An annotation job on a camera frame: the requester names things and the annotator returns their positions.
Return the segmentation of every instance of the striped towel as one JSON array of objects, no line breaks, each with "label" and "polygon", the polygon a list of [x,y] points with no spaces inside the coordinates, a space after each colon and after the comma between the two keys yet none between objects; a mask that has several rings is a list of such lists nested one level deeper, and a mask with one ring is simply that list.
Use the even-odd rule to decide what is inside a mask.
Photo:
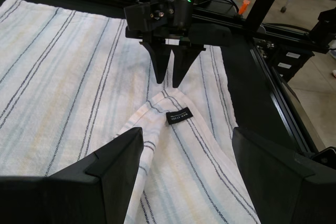
[{"label": "striped towel", "polygon": [[[172,89],[173,55],[157,84],[126,25],[21,0],[2,4],[0,174],[51,175],[140,126],[145,148],[127,223],[258,223],[235,165],[237,125],[220,48],[207,46]],[[167,111],[186,105],[194,117],[165,122]]]}]

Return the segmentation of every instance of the blue stripe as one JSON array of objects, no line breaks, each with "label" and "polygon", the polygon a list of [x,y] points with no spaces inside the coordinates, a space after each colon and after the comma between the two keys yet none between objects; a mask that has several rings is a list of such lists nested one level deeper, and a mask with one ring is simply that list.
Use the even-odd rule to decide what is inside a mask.
[{"label": "blue stripe", "polygon": [[[66,21],[63,23],[62,27],[58,30],[56,36],[53,38],[53,40],[50,42],[50,44],[54,41],[54,39],[57,37],[57,35],[59,34],[59,32],[62,30],[62,28],[64,27],[64,25],[66,24],[66,22],[68,21],[69,17],[71,16],[71,14],[68,16],[68,18],[66,19]],[[4,126],[7,118],[9,117],[9,115],[11,114],[12,110],[14,109],[16,103],[18,102],[18,100],[20,99],[21,95],[25,92],[26,88],[29,86],[30,81],[32,80],[32,78],[34,77],[34,75],[36,74],[37,70],[39,69],[39,67],[41,66],[42,62],[46,59],[46,57],[49,55],[50,51],[53,49],[54,45],[56,44],[56,42],[58,41],[58,39],[62,36],[62,34],[64,33],[64,31],[67,29],[68,25],[70,24],[73,16],[71,17],[70,21],[66,24],[64,30],[60,33],[60,35],[57,37],[57,39],[54,41],[54,43],[52,44],[52,46],[49,48],[48,52],[46,53],[46,55],[42,58],[42,60],[39,62],[39,64],[37,65],[34,73],[32,74],[32,76],[29,78],[26,86],[23,88],[22,92],[20,93],[19,97],[16,99],[16,101],[14,102],[14,104],[12,105],[10,111],[8,112],[8,114],[5,116],[2,124],[0,124],[0,129]],[[33,67],[31,68],[31,70],[29,71],[28,75],[26,76],[25,80],[21,83],[20,87],[16,90],[15,94],[12,96],[12,98],[10,99],[10,101],[8,102],[6,108],[4,109],[4,111],[2,112],[0,119],[2,118],[2,116],[5,114],[6,110],[8,109],[9,105],[11,104],[12,100],[14,99],[14,97],[16,96],[16,94],[19,92],[20,88],[24,85],[24,83],[26,82],[27,78],[29,77],[30,73],[32,72],[34,66],[37,64],[37,62],[40,60],[40,58],[43,56],[44,52],[41,54],[41,56],[38,58],[38,60],[34,63]]]},{"label": "blue stripe", "polygon": [[117,48],[118,46],[118,42],[119,42],[119,38],[120,38],[120,35],[121,35],[121,31],[122,31],[122,28],[124,26],[124,23],[125,23],[125,20],[123,20],[123,23],[121,25],[121,29],[120,29],[120,32],[119,32],[119,35],[118,35],[118,39],[117,39],[117,42],[116,42],[116,46],[114,47],[114,50],[113,50],[113,54],[112,54],[112,57],[111,57],[111,61],[110,61],[110,64],[109,64],[109,69],[107,71],[107,74],[105,76],[105,80],[104,80],[104,84],[103,84],[103,87],[101,89],[101,93],[100,93],[100,96],[99,96],[99,100],[98,100],[98,104],[97,104],[97,109],[96,109],[96,113],[95,113],[95,117],[93,118],[93,123],[92,123],[92,126],[91,126],[91,130],[90,130],[90,135],[89,135],[89,139],[88,139],[88,144],[86,146],[86,150],[85,150],[85,155],[84,157],[86,157],[88,155],[88,150],[89,150],[89,146],[90,146],[90,140],[91,140],[91,137],[92,137],[92,132],[93,132],[93,128],[94,128],[94,124],[96,122],[96,118],[97,118],[97,114],[98,114],[98,110],[99,110],[99,105],[100,105],[100,102],[101,102],[101,97],[104,93],[104,90],[105,90],[105,86],[106,86],[106,80],[107,80],[107,77],[109,76],[109,73],[110,73],[110,69],[111,69],[111,64],[112,64],[112,60],[113,60],[113,57],[114,57],[114,53],[115,53],[115,49]]},{"label": "blue stripe", "polygon": [[[39,85],[38,88],[35,90],[34,94],[38,95],[38,97],[34,99],[34,104],[30,103],[30,104],[28,104],[28,106],[26,106],[26,108],[24,109],[24,112],[20,115],[21,120],[18,121],[17,124],[12,127],[12,130],[7,137],[6,143],[13,142],[13,144],[11,145],[11,147],[10,147],[9,151],[7,152],[6,156],[3,158],[4,161],[2,163],[2,166],[0,167],[0,170],[2,170],[3,166],[6,164],[6,161],[7,161],[8,157],[13,152],[15,147],[20,143],[20,140],[22,140],[21,136],[22,136],[22,133],[24,131],[24,128],[21,127],[20,125],[26,125],[29,122],[29,120],[31,119],[31,117],[33,115],[33,112],[35,111],[36,107],[40,105],[41,97],[42,97],[42,95],[45,94],[44,91],[46,90],[46,88],[50,84],[50,80],[54,76],[55,71],[56,71],[57,67],[59,66],[60,61],[64,57],[66,57],[65,52],[68,50],[69,46],[72,45],[73,38],[75,38],[76,35],[79,33],[79,29],[77,29],[77,28],[81,27],[82,23],[83,23],[83,20],[81,20],[80,22],[78,22],[76,24],[75,28],[73,29],[73,31],[69,35],[69,39],[67,40],[67,43],[64,46],[62,46],[61,51],[59,53],[57,53],[57,55],[60,55],[61,57],[59,57],[57,61],[56,61],[56,58],[54,58],[52,60],[52,62],[50,63],[49,68],[45,70],[45,72],[48,74],[48,76],[43,76],[45,84],[43,86]],[[6,148],[6,147],[3,147],[3,148],[0,149],[0,156],[4,153],[4,148]]]},{"label": "blue stripe", "polygon": [[11,71],[11,69],[13,68],[13,66],[19,61],[19,59],[21,58],[21,56],[30,48],[30,46],[35,42],[35,40],[40,36],[40,34],[44,31],[44,29],[46,29],[46,27],[49,25],[49,23],[53,20],[53,18],[55,18],[55,16],[57,15],[58,10],[59,10],[59,8],[56,9],[54,15],[51,17],[51,19],[48,21],[48,23],[42,28],[42,30],[37,34],[37,36],[33,39],[33,41],[28,45],[28,47],[26,47],[26,49],[20,54],[20,56],[15,60],[15,62],[7,70],[7,72],[5,73],[5,75],[1,78],[0,84],[3,82],[3,80],[8,75],[8,73]]},{"label": "blue stripe", "polygon": [[106,25],[105,25],[105,27],[104,27],[104,30],[103,30],[103,32],[101,33],[100,38],[99,38],[99,40],[98,40],[98,43],[97,43],[97,45],[96,45],[96,47],[95,47],[95,49],[94,49],[94,51],[93,51],[93,53],[92,53],[91,59],[90,59],[90,61],[89,61],[89,64],[88,64],[88,66],[86,67],[86,70],[85,70],[85,72],[84,72],[84,74],[83,74],[83,77],[82,77],[82,79],[81,79],[81,81],[80,81],[80,83],[79,83],[79,87],[78,87],[77,93],[76,93],[75,98],[74,98],[74,100],[73,100],[73,103],[72,103],[71,109],[70,109],[70,111],[69,111],[67,120],[66,120],[66,122],[65,122],[65,124],[64,124],[64,126],[63,126],[63,130],[62,130],[61,136],[60,136],[60,138],[59,138],[59,140],[58,140],[58,143],[57,143],[57,145],[56,145],[56,149],[55,149],[54,155],[53,155],[53,157],[52,157],[52,159],[51,159],[51,161],[50,161],[50,163],[49,163],[49,165],[48,165],[48,168],[47,168],[47,170],[46,170],[45,176],[48,176],[48,174],[49,174],[49,172],[50,172],[50,169],[51,169],[51,167],[52,167],[52,165],[53,165],[53,163],[54,163],[54,160],[55,160],[55,158],[56,158],[56,155],[57,155],[57,152],[58,152],[58,149],[59,149],[59,145],[60,145],[60,143],[61,143],[61,141],[62,141],[62,138],[63,138],[64,132],[65,132],[65,129],[67,128],[67,125],[68,125],[68,122],[69,122],[69,119],[70,119],[70,116],[71,116],[71,113],[72,113],[72,110],[73,110],[73,108],[74,108],[74,106],[75,106],[75,103],[76,103],[76,100],[77,100],[78,93],[79,93],[80,88],[81,88],[81,86],[82,86],[82,84],[83,84],[85,75],[86,75],[86,73],[88,72],[88,69],[89,69],[89,67],[90,67],[90,65],[91,65],[92,59],[93,59],[94,55],[96,54],[98,45],[99,45],[100,40],[101,40],[101,38],[102,38],[102,36],[103,36],[105,30],[106,30],[107,24],[108,24],[108,21],[106,22]]},{"label": "blue stripe", "polygon": [[11,11],[7,14],[7,16],[0,22],[0,24],[5,21],[16,9],[18,9],[19,5],[21,4],[22,0],[18,3],[18,5]]},{"label": "blue stripe", "polygon": [[155,110],[158,111],[159,113],[163,113],[163,112],[161,112],[160,110],[158,110],[156,107],[154,107],[154,106],[152,105],[152,103],[151,103],[150,100],[148,100],[148,103],[149,103],[149,105],[151,106],[152,109],[155,109]]},{"label": "blue stripe", "polygon": [[98,97],[98,94],[99,94],[99,91],[100,91],[100,87],[101,87],[101,83],[102,83],[102,79],[104,77],[104,74],[105,74],[105,71],[106,71],[106,68],[107,68],[107,65],[108,65],[108,62],[109,62],[109,59],[111,57],[111,52],[112,52],[112,49],[114,47],[114,43],[116,41],[116,37],[119,33],[119,29],[120,29],[120,25],[121,25],[121,21],[119,23],[119,27],[118,27],[118,30],[114,36],[114,40],[113,40],[113,43],[112,43],[112,46],[111,46],[111,49],[110,49],[110,52],[108,54],[108,57],[106,59],[106,63],[105,63],[105,67],[104,67],[104,70],[102,72],[102,75],[101,75],[101,78],[100,78],[100,81],[99,81],[99,85],[98,85],[98,88],[97,88],[97,91],[96,91],[96,96],[94,97],[94,101],[93,101],[93,104],[92,104],[92,107],[91,107],[91,112],[90,112],[90,116],[89,116],[89,120],[88,120],[88,123],[86,125],[86,129],[85,129],[85,133],[84,133],[84,137],[83,137],[83,140],[82,140],[82,145],[80,147],[80,151],[79,151],[79,155],[78,155],[78,158],[77,158],[77,161],[80,160],[80,156],[82,154],[82,151],[83,151],[83,148],[84,148],[84,144],[85,144],[85,140],[86,140],[86,137],[87,137],[87,133],[89,131],[89,125],[90,125],[90,122],[91,122],[91,119],[92,119],[92,115],[93,115],[93,111],[94,111],[94,107],[96,106],[96,101],[97,101],[97,97]]},{"label": "blue stripe", "polygon": [[210,122],[211,122],[211,128],[212,128],[212,132],[214,134],[214,138],[216,139],[215,130],[214,130],[214,123],[212,122],[212,116],[211,116],[211,110],[210,110],[210,105],[209,105],[208,94],[206,92],[206,87],[205,87],[205,80],[204,80],[204,74],[203,74],[201,55],[198,58],[200,60],[199,61],[200,62],[199,65],[201,66],[201,73],[202,73],[202,79],[203,79],[203,87],[204,87],[204,92],[205,92],[206,103],[208,105],[208,110],[209,110],[209,117],[210,117]]},{"label": "blue stripe", "polygon": [[140,169],[143,169],[143,170],[145,171],[145,173],[146,173],[146,176],[148,176],[147,170],[146,170],[143,166],[140,166],[140,165],[139,165],[139,168],[140,168]]},{"label": "blue stripe", "polygon": [[[174,99],[174,100],[177,102],[177,104],[182,108],[182,106],[179,104],[179,102],[178,102],[174,97],[169,96],[168,93],[167,93],[167,98],[168,98],[168,99],[170,99],[170,98]],[[207,147],[207,145],[206,145],[204,139],[202,138],[201,134],[200,134],[199,131],[197,130],[197,128],[196,128],[195,124],[193,123],[193,121],[192,121],[191,119],[187,119],[187,122],[188,122],[190,128],[192,129],[192,131],[193,131],[193,133],[194,133],[196,139],[198,140],[199,144],[201,145],[201,147],[202,147],[202,149],[203,149],[203,152],[207,155],[208,159],[210,160],[210,162],[211,162],[212,165],[214,166],[215,171],[216,171],[218,177],[220,178],[220,180],[224,183],[224,185],[225,185],[225,186],[227,187],[227,189],[231,192],[231,194],[235,197],[235,199],[240,203],[240,205],[246,210],[246,212],[252,217],[252,219],[255,221],[255,223],[258,223],[257,220],[254,218],[254,216],[250,213],[250,211],[244,206],[244,204],[238,199],[238,197],[234,194],[234,192],[229,188],[229,186],[228,186],[228,185],[224,182],[224,180],[221,178],[221,176],[220,176],[218,170],[216,169],[216,166],[214,165],[213,161],[210,159],[208,153],[205,151],[205,149],[204,149],[203,145],[201,144],[199,138],[197,137],[196,133],[194,132],[192,126],[190,125],[190,122],[191,122],[191,123],[193,124],[193,126],[195,127],[195,129],[196,129],[198,135],[199,135],[200,138],[202,139],[202,142],[204,143],[206,149],[207,149],[208,152],[210,153],[212,159],[213,159],[213,160],[215,161],[215,163],[217,164],[217,166],[218,166],[219,170],[221,171],[221,173],[223,174],[223,176],[227,179],[227,181],[229,182],[229,184],[230,184],[230,185],[234,188],[234,190],[239,194],[239,196],[243,199],[243,201],[247,204],[247,206],[250,207],[251,210],[252,210],[255,214],[257,214],[256,211],[255,211],[255,209],[254,209],[254,208],[253,208],[253,207],[246,201],[246,199],[240,194],[240,192],[236,189],[236,187],[232,184],[232,182],[231,182],[231,181],[228,179],[228,177],[224,174],[222,168],[220,167],[219,163],[216,161],[216,159],[214,158],[214,156],[213,156],[212,153],[210,152],[209,148]]]},{"label": "blue stripe", "polygon": [[153,183],[154,190],[160,199],[162,209],[165,211],[165,216],[167,217],[168,222],[181,223],[181,221],[178,219],[178,215],[176,214],[177,211],[175,209],[172,197],[170,196],[170,193],[168,193],[167,187],[161,177],[161,174],[157,172],[154,162],[152,163],[150,169],[150,178],[152,177],[155,177],[155,179],[151,179],[151,182]]},{"label": "blue stripe", "polygon": [[226,113],[227,113],[227,119],[228,119],[228,122],[229,122],[229,125],[231,127],[231,132],[233,131],[233,127],[232,127],[232,124],[231,124],[231,121],[230,121],[230,116],[229,116],[229,113],[228,113],[228,110],[227,110],[227,105],[226,105],[226,101],[225,101],[225,96],[224,96],[224,93],[223,93],[223,89],[222,89],[222,82],[220,81],[220,75],[219,75],[219,72],[218,72],[218,68],[217,68],[217,63],[216,63],[216,59],[215,59],[215,51],[214,51],[214,47],[210,47],[210,52],[211,52],[211,48],[212,48],[212,54],[211,54],[211,59],[214,60],[215,62],[215,67],[216,67],[216,72],[217,72],[217,76],[218,76],[218,82],[219,82],[219,85],[217,84],[217,87],[219,86],[219,89],[218,89],[218,92],[220,91],[221,94],[222,94],[222,98],[223,98],[223,102],[224,102],[224,106],[225,106],[225,109],[226,109]]},{"label": "blue stripe", "polygon": [[176,136],[176,139],[178,140],[178,142],[179,142],[179,144],[180,144],[180,147],[181,147],[181,149],[182,149],[184,155],[185,155],[186,158],[188,159],[189,164],[190,164],[190,166],[191,166],[191,168],[192,168],[192,170],[193,170],[195,176],[197,177],[197,179],[198,179],[200,185],[202,186],[203,191],[204,191],[204,193],[206,194],[208,200],[210,201],[210,203],[212,204],[212,206],[214,207],[214,209],[216,210],[216,212],[218,213],[218,215],[221,217],[221,219],[224,221],[224,223],[228,224],[228,221],[225,219],[225,217],[223,216],[223,214],[220,212],[220,210],[218,209],[218,207],[216,206],[216,204],[215,204],[215,203],[213,202],[213,200],[211,199],[211,197],[210,197],[208,191],[206,190],[206,188],[205,188],[205,186],[204,186],[204,183],[202,182],[201,178],[199,177],[199,175],[198,175],[198,173],[197,173],[197,171],[196,171],[196,169],[195,169],[195,167],[194,167],[194,165],[193,165],[193,163],[192,163],[190,157],[189,157],[188,154],[187,154],[187,151],[185,150],[185,148],[184,148],[184,146],[183,146],[183,144],[182,144],[182,142],[181,142],[179,136],[178,136],[177,133],[176,133],[176,130],[175,130],[174,126],[173,126],[173,125],[170,125],[170,126],[172,127],[173,132],[174,132],[174,134],[175,134],[175,136]]},{"label": "blue stripe", "polygon": [[6,14],[13,8],[13,6],[14,6],[18,1],[19,1],[19,0],[16,0],[16,1],[14,2],[14,4],[11,5],[10,8],[8,8],[7,11],[5,11],[5,12],[1,15],[0,19],[2,19],[3,16],[5,16],[5,15],[6,15]]}]

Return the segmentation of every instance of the fabric label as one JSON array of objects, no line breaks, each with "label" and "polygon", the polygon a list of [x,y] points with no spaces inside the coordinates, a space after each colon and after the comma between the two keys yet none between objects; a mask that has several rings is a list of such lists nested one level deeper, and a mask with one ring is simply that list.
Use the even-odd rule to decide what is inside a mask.
[{"label": "fabric label", "polygon": [[188,107],[175,112],[166,113],[168,124],[179,123],[188,118],[192,118],[193,115]]},{"label": "fabric label", "polygon": [[294,54],[293,52],[288,52],[286,56],[299,59],[301,55]]},{"label": "fabric label", "polygon": [[289,64],[285,64],[285,63],[282,63],[282,62],[280,62],[279,64],[278,64],[278,66],[279,67],[282,67],[282,68],[290,68],[292,65],[289,65]]}]

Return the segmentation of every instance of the black wire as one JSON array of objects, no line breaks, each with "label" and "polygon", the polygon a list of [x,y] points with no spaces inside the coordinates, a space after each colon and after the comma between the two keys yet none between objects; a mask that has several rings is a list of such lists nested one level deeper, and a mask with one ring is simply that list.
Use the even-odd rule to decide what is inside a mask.
[{"label": "black wire", "polygon": [[283,27],[289,27],[289,28],[293,28],[296,30],[301,30],[301,31],[306,31],[306,32],[310,32],[309,29],[300,27],[300,26],[294,26],[294,25],[289,25],[289,24],[281,24],[281,23],[266,23],[267,25],[272,25],[272,26],[283,26]]},{"label": "black wire", "polygon": [[[202,5],[202,4],[207,3],[207,2],[210,2],[210,1],[212,1],[212,0],[206,0],[206,1],[204,1],[204,2],[199,3],[198,5]],[[228,0],[221,0],[221,1],[225,1],[225,2],[227,2],[227,3],[231,4],[231,5],[233,5],[233,4],[232,4],[230,1],[228,1]]]},{"label": "black wire", "polygon": [[231,4],[236,8],[237,13],[239,13],[239,7],[236,4],[236,2],[234,2],[233,0],[230,0],[230,1],[231,1]]}]

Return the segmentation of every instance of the yellow stripe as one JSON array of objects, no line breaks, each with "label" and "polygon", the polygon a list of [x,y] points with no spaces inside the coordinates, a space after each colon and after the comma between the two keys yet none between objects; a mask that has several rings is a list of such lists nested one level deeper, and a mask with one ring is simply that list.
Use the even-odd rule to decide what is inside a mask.
[{"label": "yellow stripe", "polygon": [[161,149],[162,152],[160,154],[162,154],[163,160],[165,160],[165,162],[169,165],[170,169],[172,170],[172,172],[174,174],[175,182],[180,187],[179,192],[182,195],[185,202],[187,203],[187,206],[189,208],[191,217],[194,220],[193,223],[200,223],[201,217],[198,214],[198,210],[197,210],[197,207],[195,206],[195,202],[190,197],[190,195],[187,193],[188,189],[186,187],[185,182],[181,180],[180,174],[178,173],[178,171],[175,168],[176,164],[174,164],[173,161],[171,160],[171,158],[169,157],[169,154],[167,153],[167,148],[165,146],[162,146],[162,145],[160,147],[162,148]]},{"label": "yellow stripe", "polygon": [[67,70],[65,71],[65,75],[63,76],[63,78],[61,79],[61,81],[59,82],[57,88],[56,88],[56,92],[53,96],[52,101],[50,102],[49,108],[46,110],[46,113],[42,119],[42,124],[40,125],[39,129],[37,130],[34,140],[29,148],[29,151],[27,152],[26,156],[25,156],[25,161],[23,161],[23,165],[22,165],[22,169],[20,169],[21,171],[25,171],[27,165],[28,165],[28,161],[32,158],[32,156],[36,153],[37,147],[38,145],[41,143],[41,140],[43,139],[43,136],[45,135],[45,133],[48,133],[48,129],[47,126],[50,123],[53,123],[53,113],[55,112],[55,110],[57,111],[64,111],[65,113],[67,113],[68,111],[66,110],[67,108],[67,104],[66,103],[61,103],[61,104],[57,104],[57,102],[60,100],[60,96],[63,95],[63,88],[64,86],[68,83],[68,80],[70,79],[69,76],[72,75],[73,72],[76,72],[76,69],[78,68],[78,54],[77,52],[81,51],[83,49],[83,47],[85,46],[85,44],[88,41],[88,37],[92,36],[92,30],[94,29],[94,27],[96,27],[96,23],[97,20],[95,19],[94,22],[91,23],[91,26],[89,28],[87,28],[87,32],[84,35],[80,45],[77,47],[77,51],[73,53],[74,57],[72,59],[72,61],[70,62],[70,64],[67,66]]},{"label": "yellow stripe", "polygon": [[30,20],[28,22],[28,24],[26,24],[26,26],[24,28],[22,28],[20,30],[19,33],[17,33],[17,35],[12,39],[12,41],[9,42],[8,46],[5,47],[3,50],[2,50],[2,53],[0,55],[9,55],[9,56],[16,56],[15,54],[7,54],[6,53],[6,50],[8,49],[9,51],[12,51],[13,50],[13,47],[16,47],[15,45],[18,44],[18,41],[19,40],[22,40],[22,35],[25,34],[25,33],[31,33],[32,31],[32,27],[35,26],[35,22],[36,20],[38,20],[42,15],[42,12],[39,12],[38,15],[36,15],[35,19],[34,20]]}]

